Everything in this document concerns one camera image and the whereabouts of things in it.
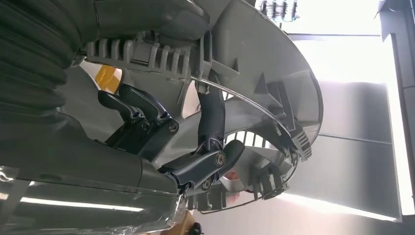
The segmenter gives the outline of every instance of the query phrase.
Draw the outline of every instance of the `metal wire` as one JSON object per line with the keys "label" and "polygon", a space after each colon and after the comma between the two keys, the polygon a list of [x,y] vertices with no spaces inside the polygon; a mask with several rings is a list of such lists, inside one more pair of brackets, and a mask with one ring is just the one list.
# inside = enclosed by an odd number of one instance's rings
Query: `metal wire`
{"label": "metal wire", "polygon": [[215,87],[217,89],[220,89],[220,90],[222,90],[224,92],[230,93],[231,95],[233,95],[233,96],[235,96],[235,97],[237,97],[237,98],[239,98],[239,99],[247,102],[248,104],[254,106],[255,108],[259,109],[261,112],[263,112],[264,114],[266,114],[267,116],[269,116],[273,121],[275,121],[279,125],[279,128],[281,128],[282,130],[284,130],[285,133],[291,138],[290,133],[284,127],[284,125],[281,123],[281,121],[273,113],[271,113],[270,111],[268,111],[267,109],[265,109],[264,107],[262,107],[261,105],[259,105],[258,103],[256,103],[255,101],[253,101],[253,100],[251,100],[251,99],[249,99],[249,98],[247,98],[247,97],[245,97],[245,96],[243,96],[243,95],[241,95],[241,94],[239,94],[237,92],[234,92],[233,90],[231,90],[229,88],[226,88],[226,87],[224,87],[222,85],[219,85],[217,83],[214,83],[212,81],[209,81],[209,80],[206,80],[206,79],[203,79],[203,78],[193,77],[193,76],[191,76],[190,79],[192,79],[194,81],[197,81],[197,82],[205,83],[205,84],[207,84],[209,86],[213,86],[213,87]]}

